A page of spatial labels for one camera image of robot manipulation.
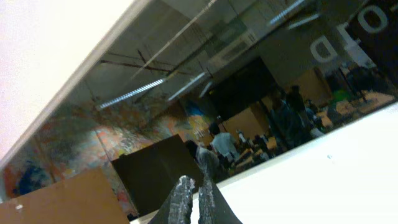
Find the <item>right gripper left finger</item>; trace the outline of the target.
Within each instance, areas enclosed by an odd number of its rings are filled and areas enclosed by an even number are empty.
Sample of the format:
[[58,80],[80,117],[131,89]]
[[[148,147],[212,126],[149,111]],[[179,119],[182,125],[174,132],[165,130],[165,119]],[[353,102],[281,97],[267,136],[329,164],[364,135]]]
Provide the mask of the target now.
[[190,224],[195,181],[181,176],[149,224]]

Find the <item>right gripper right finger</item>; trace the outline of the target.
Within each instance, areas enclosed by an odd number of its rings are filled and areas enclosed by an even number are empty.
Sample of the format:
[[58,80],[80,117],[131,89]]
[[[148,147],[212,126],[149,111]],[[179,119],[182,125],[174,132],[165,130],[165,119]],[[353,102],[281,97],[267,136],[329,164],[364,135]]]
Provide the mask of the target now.
[[242,224],[206,172],[199,188],[199,214],[198,224]]

